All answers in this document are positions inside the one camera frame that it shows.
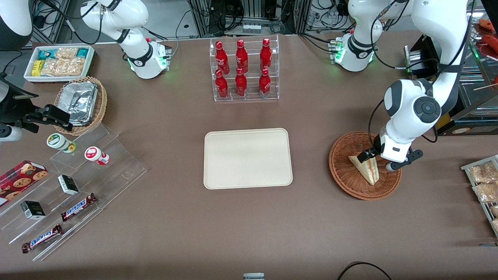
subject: white tray of snacks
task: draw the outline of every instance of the white tray of snacks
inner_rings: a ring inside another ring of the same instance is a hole
[[[84,78],[92,64],[94,52],[88,45],[36,47],[24,78],[32,83],[68,82]]]

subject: red cookie box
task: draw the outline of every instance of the red cookie box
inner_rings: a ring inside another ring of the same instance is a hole
[[[0,176],[0,207],[48,174],[40,164],[24,160]]]

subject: white container with red lid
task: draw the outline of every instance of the white container with red lid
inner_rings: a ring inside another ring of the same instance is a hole
[[[105,154],[101,149],[92,146],[85,151],[85,158],[89,161],[95,161],[100,165],[109,163],[109,155]]]

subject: beige tray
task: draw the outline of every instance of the beige tray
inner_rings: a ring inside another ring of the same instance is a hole
[[[208,189],[287,186],[292,183],[285,129],[210,132],[204,139]]]

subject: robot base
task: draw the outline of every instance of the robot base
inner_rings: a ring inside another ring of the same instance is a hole
[[[344,69],[351,72],[359,72],[364,70],[367,65],[374,59],[374,52],[367,55],[363,59],[359,59],[348,47],[348,39],[351,34],[345,34],[343,37],[337,37],[335,41],[331,41],[329,46],[329,51],[333,52],[330,54],[330,61],[332,64],[339,64]]]
[[[142,79],[152,79],[163,71],[168,71],[171,63],[171,48],[166,49],[164,45],[153,41],[149,44],[152,46],[152,56],[145,65],[137,67],[128,60],[133,72]]]

